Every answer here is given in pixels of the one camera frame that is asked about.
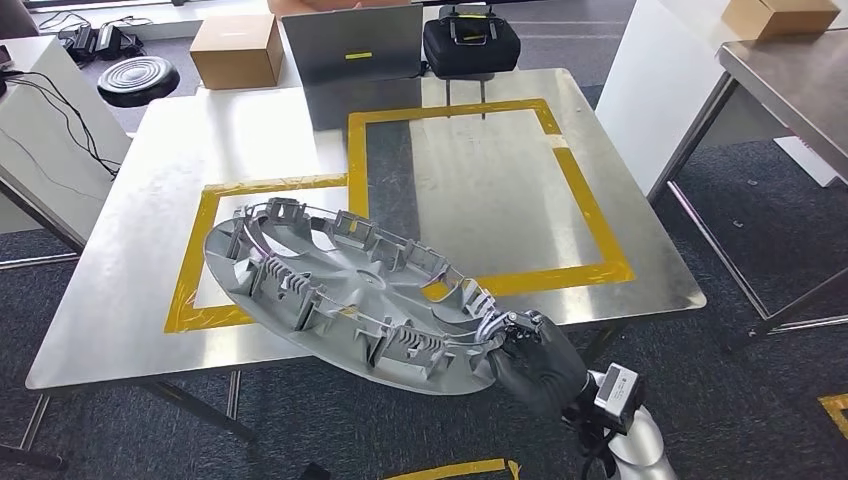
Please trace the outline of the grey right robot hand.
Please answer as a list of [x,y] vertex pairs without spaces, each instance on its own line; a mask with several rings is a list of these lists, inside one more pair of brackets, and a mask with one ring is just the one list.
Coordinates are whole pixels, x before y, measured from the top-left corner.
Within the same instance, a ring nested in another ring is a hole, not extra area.
[[560,420],[588,382],[588,369],[567,336],[546,315],[495,311],[475,340],[498,341],[487,352],[496,380],[533,413]]

